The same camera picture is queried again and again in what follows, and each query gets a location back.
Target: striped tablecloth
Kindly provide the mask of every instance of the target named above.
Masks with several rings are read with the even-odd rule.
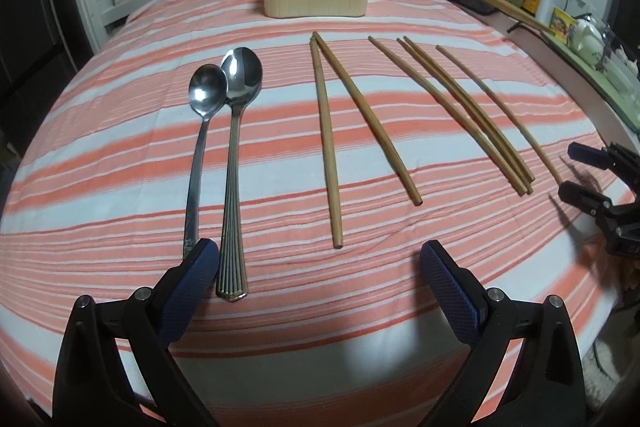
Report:
[[[608,172],[571,163],[574,139],[600,147],[591,122],[527,55],[443,0],[370,0],[364,18],[271,20],[262,0],[155,0],[66,88],[17,173],[1,222],[0,359],[50,410],[55,363],[74,300],[122,299],[153,286],[182,256],[184,210],[200,118],[191,74],[230,48],[254,49],[264,89],[241,128],[240,197],[249,295],[212,293],[172,351],[225,427],[413,427],[465,357],[417,267],[438,238],[486,287],[511,298],[562,296],[581,350],[615,298],[584,241],[590,219],[558,187],[508,119],[436,44],[500,93],[566,179]],[[332,248],[318,104],[309,51],[319,31],[394,141],[424,204],[412,205],[361,114],[324,65],[337,147],[345,247]],[[519,198],[478,145],[367,41],[403,57],[409,35],[500,125],[536,176]],[[211,122],[200,234],[222,228],[230,112]],[[480,414],[495,408],[509,350]],[[128,347],[134,387],[145,388]]]

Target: spoon bowl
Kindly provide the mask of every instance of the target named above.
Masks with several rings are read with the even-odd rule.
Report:
[[[189,103],[201,117],[210,120],[225,105],[225,72],[213,64],[204,64],[191,77]]]
[[[228,82],[229,107],[246,106],[254,101],[262,87],[262,63],[249,48],[236,48],[225,55],[222,71]]]

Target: wooden stick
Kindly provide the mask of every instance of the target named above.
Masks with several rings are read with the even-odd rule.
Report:
[[[457,121],[473,138],[476,140],[476,143],[482,148],[482,150],[492,159],[492,161],[498,166],[502,174],[511,182],[513,188],[515,188],[516,192],[519,196],[523,196],[527,189],[522,183],[522,180],[518,177],[518,175],[513,171],[513,169],[509,166],[509,164],[505,161],[505,159],[498,154],[498,152],[494,149],[494,147],[487,142],[486,138],[478,131],[478,128],[469,121],[469,119],[464,116],[460,111],[447,100],[444,95],[437,90],[435,87],[431,85],[431,83],[424,78],[420,73],[418,73],[414,68],[412,68],[407,62],[402,60],[402,58],[398,57],[393,51],[388,49],[384,44],[378,42],[375,38],[369,37],[369,41],[377,47],[383,54],[385,54],[389,60],[391,60],[396,66],[398,66],[404,73],[406,73],[409,77],[411,77],[416,84],[418,84],[422,89],[426,90],[435,100],[438,102],[444,109],[452,116],[452,118]],[[400,41],[402,47],[409,51],[411,46],[406,42]]]
[[[494,147],[498,150],[504,159],[507,160],[511,168],[516,171],[516,174],[520,176],[520,179],[527,187],[527,194],[532,194],[531,182],[536,179],[533,172],[529,170],[526,163],[520,156],[520,154],[513,148],[507,137],[502,133],[500,128],[494,123],[489,115],[478,105],[471,95],[466,92],[455,79],[444,70],[437,61],[431,57],[424,49],[418,44],[413,42],[409,37],[404,37],[404,40],[414,49],[414,52],[419,56],[412,56],[419,62],[422,67],[433,74],[433,76],[439,81],[452,95],[458,100],[460,105],[465,108],[469,113],[471,119],[476,122],[480,130],[482,130]]]
[[[340,77],[342,83],[344,84],[344,87],[346,87],[347,91],[349,91],[353,102],[356,103],[364,119],[367,121],[367,124],[369,124],[371,132],[380,143],[380,147],[382,147],[382,150],[385,152],[389,163],[398,174],[402,185],[404,185],[404,188],[409,194],[411,200],[414,202],[414,205],[421,205],[422,198],[420,197],[420,192],[418,192],[418,189],[415,187],[414,181],[411,179],[411,176],[404,166],[404,163],[402,163],[402,158],[391,142],[391,139],[386,133],[385,128],[382,127],[380,120],[378,120],[378,117],[376,117],[375,113],[370,108],[367,100],[355,85],[355,83],[349,76],[349,73],[347,73],[347,71],[343,68],[340,61],[335,57],[334,53],[331,51],[326,42],[322,40],[322,37],[318,34],[318,32],[314,32],[314,38],[316,39],[316,41],[318,41],[318,45],[320,46],[320,49],[322,49],[327,62],[329,62],[329,64],[331,64],[331,67],[334,68],[335,73],[337,73],[337,75]]]
[[[489,88],[489,86],[487,86],[480,79],[479,76],[477,76],[473,71],[471,71],[469,68],[467,68],[462,63],[462,61],[460,61],[458,58],[456,58],[446,48],[444,48],[442,46],[436,46],[436,49],[440,53],[442,53],[445,57],[447,57],[451,62],[453,62],[457,67],[459,67],[460,70],[462,70],[466,74],[466,76],[468,76],[471,80],[473,80],[476,84],[478,84],[480,89],[482,89],[486,93],[486,95],[491,100],[494,101],[495,105],[497,105],[503,111],[503,113],[505,115],[507,115],[507,118],[509,118],[509,120],[511,120],[511,122],[522,133],[522,135],[529,142],[530,146],[533,148],[533,150],[536,152],[536,154],[538,154],[538,156],[542,160],[542,163],[546,166],[547,169],[549,169],[549,172],[551,172],[551,175],[554,177],[554,179],[556,180],[558,185],[560,185],[562,183],[562,177],[560,176],[559,172],[554,167],[553,163],[551,163],[551,160],[549,159],[549,156],[546,155],[546,153],[542,150],[542,147],[540,147],[540,144],[537,142],[537,140],[535,138],[533,138],[532,134],[527,130],[526,127],[524,127],[524,124],[518,119],[517,116],[515,116],[515,114],[513,114],[513,111],[511,109],[509,109],[509,107],[500,99],[500,97],[497,94],[495,94]]]
[[[338,187],[338,169],[335,166],[334,131],[331,126],[329,99],[324,84],[324,71],[320,61],[318,42],[311,38],[311,58],[314,63],[316,76],[316,91],[318,92],[318,108],[320,112],[320,134],[322,137],[322,158],[324,160],[324,179],[329,196],[329,218],[331,219],[331,235],[334,238],[334,248],[342,248],[342,212],[340,211],[340,190]]]
[[[522,22],[526,25],[531,26],[541,32],[553,33],[553,30],[549,28],[549,26],[545,26],[542,22],[537,20],[535,17],[529,15],[524,10],[515,7],[507,0],[483,0],[486,3],[489,3],[491,6],[496,7],[501,12],[505,13],[509,17],[516,19],[519,22]]]

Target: spoon handle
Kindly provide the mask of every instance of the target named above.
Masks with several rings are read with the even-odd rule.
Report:
[[[198,242],[198,212],[200,210],[200,181],[202,179],[202,161],[204,159],[204,146],[207,142],[209,120],[203,118],[196,150],[193,153],[191,163],[191,176],[189,178],[189,190],[187,192],[187,212],[184,218],[184,242],[182,244],[182,258],[186,258]]]
[[[222,220],[220,272],[216,290],[218,297],[229,302],[241,299],[247,292],[238,185],[238,146],[243,111],[243,107],[233,107],[231,110],[231,133],[226,163],[225,214]]]

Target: metal spoon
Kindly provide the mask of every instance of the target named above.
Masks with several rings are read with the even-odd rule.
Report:
[[[244,297],[247,292],[238,185],[240,120],[246,106],[253,102],[262,87],[262,64],[260,58],[249,48],[236,48],[226,54],[222,70],[229,85],[226,103],[231,108],[231,133],[226,164],[225,215],[222,220],[220,272],[216,293],[225,301],[233,302]]]
[[[226,101],[227,83],[225,72],[213,64],[199,67],[189,83],[189,103],[191,108],[202,117],[202,125],[196,141],[196,149],[191,163],[191,177],[187,192],[187,213],[184,219],[184,242],[182,257],[187,257],[198,242],[198,210],[200,208],[200,181],[202,178],[202,160],[207,141],[209,122]]]

